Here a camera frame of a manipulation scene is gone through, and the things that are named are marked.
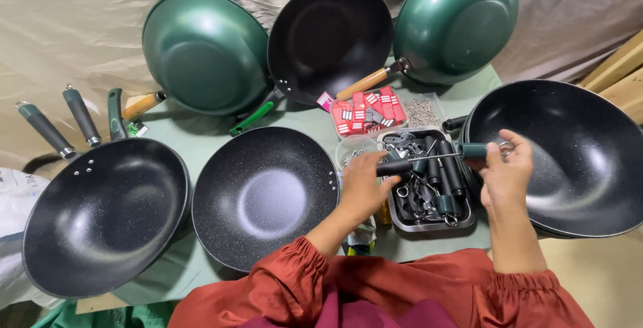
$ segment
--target green cloth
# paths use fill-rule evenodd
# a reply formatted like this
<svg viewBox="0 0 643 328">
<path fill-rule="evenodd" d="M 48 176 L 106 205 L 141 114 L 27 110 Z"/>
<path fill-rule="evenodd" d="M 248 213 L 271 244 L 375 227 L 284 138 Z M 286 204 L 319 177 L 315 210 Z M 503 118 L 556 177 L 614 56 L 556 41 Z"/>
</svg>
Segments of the green cloth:
<svg viewBox="0 0 643 328">
<path fill-rule="evenodd" d="M 76 303 L 69 302 L 32 328 L 165 328 L 172 312 L 172 303 L 160 302 L 76 315 Z"/>
</svg>

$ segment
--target orange sleeve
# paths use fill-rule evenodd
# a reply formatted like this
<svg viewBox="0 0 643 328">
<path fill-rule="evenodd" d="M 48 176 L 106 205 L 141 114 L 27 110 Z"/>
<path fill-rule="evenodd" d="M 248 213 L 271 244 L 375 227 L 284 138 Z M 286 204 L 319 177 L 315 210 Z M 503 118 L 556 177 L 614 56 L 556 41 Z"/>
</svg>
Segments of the orange sleeve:
<svg viewBox="0 0 643 328">
<path fill-rule="evenodd" d="M 322 309 L 328 260 L 299 237 L 233 282 L 204 285 L 174 309 L 168 328 L 232 328 L 263 316 L 283 326 L 312 326 Z"/>
<path fill-rule="evenodd" d="M 491 273 L 487 287 L 474 286 L 474 324 L 495 327 L 593 327 L 587 315 L 547 270 L 531 274 Z"/>
</svg>

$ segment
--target hand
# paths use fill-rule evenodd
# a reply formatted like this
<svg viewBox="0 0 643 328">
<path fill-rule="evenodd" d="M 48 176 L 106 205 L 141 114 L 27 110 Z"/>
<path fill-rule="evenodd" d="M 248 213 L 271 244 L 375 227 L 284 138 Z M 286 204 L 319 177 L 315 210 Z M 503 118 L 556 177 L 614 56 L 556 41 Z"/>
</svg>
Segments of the hand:
<svg viewBox="0 0 643 328">
<path fill-rule="evenodd" d="M 377 212 L 388 192 L 400 181 L 399 176 L 392 176 L 377 185 L 375 168 L 387 153 L 363 153 L 350 160 L 343 170 L 342 200 L 337 209 L 356 218 L 359 224 Z"/>
<path fill-rule="evenodd" d="M 487 211 L 522 208 L 526 213 L 526 187 L 534 168 L 531 147 L 526 139 L 510 130 L 500 130 L 499 135 L 513 143 L 515 149 L 504 163 L 498 145 L 487 144 L 487 167 L 480 170 L 484 179 L 480 200 Z"/>
</svg>

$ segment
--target green wok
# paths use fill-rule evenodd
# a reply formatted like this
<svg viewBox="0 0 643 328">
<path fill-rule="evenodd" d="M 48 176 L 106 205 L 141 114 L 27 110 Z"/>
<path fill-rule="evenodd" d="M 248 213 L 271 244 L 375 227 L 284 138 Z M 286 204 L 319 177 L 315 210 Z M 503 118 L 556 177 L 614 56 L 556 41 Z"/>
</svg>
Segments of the green wok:
<svg viewBox="0 0 643 328">
<path fill-rule="evenodd" d="M 268 34 L 232 0 L 160 0 L 143 27 L 143 53 L 162 87 L 123 111 L 125 119 L 165 99 L 195 112 L 241 116 L 238 134 L 276 104 L 266 58 Z"/>
<path fill-rule="evenodd" d="M 338 97 L 402 71 L 420 84 L 452 85 L 483 69 L 509 41 L 518 0 L 405 0 L 396 21 L 396 62 Z"/>
</svg>

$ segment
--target black nonstick wok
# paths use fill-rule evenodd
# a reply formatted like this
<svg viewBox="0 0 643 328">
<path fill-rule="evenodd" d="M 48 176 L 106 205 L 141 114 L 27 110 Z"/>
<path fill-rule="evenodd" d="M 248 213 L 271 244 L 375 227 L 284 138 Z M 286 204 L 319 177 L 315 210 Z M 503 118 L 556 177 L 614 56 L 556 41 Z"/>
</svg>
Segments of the black nonstick wok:
<svg viewBox="0 0 643 328">
<path fill-rule="evenodd" d="M 56 297 L 91 297 L 128 282 L 162 254 L 189 216 L 189 178 L 179 155 L 155 140 L 119 139 L 126 137 L 120 92 L 109 92 L 112 142 L 83 155 L 36 106 L 19 109 L 69 161 L 36 202 L 22 245 L 29 279 Z M 85 138 L 96 137 L 84 103 L 69 106 Z"/>
<path fill-rule="evenodd" d="M 214 259 L 248 272 L 319 224 L 339 192 L 333 161 L 308 135 L 284 127 L 249 130 L 201 171 L 192 197 L 194 230 Z"/>
<path fill-rule="evenodd" d="M 608 237 L 643 222 L 643 134 L 615 105 L 566 83 L 518 81 L 478 102 L 463 141 L 497 141 L 502 128 L 532 144 L 526 203 L 536 227 L 565 237 Z"/>
<path fill-rule="evenodd" d="M 268 68 L 294 101 L 314 105 L 382 68 L 393 43 L 384 0 L 290 0 L 268 39 Z"/>
</svg>

